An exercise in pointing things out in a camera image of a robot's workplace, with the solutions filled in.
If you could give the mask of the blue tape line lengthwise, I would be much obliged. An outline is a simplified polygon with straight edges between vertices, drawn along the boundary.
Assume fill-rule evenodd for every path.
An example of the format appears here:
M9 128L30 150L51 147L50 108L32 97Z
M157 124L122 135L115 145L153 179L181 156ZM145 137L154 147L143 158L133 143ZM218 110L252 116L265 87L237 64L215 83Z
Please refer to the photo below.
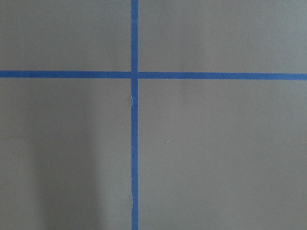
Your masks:
M138 1L131 1L131 225L139 229L138 207Z

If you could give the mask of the blue tape line crosswise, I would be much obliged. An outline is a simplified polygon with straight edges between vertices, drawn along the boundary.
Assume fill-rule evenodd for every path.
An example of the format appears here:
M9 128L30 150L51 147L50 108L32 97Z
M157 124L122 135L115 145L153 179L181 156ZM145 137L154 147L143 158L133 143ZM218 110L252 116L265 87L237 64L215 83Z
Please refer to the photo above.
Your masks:
M220 72L122 72L122 71L36 71L2 70L2 78L81 78L81 79L217 79L217 80L298 80L296 73L220 73Z

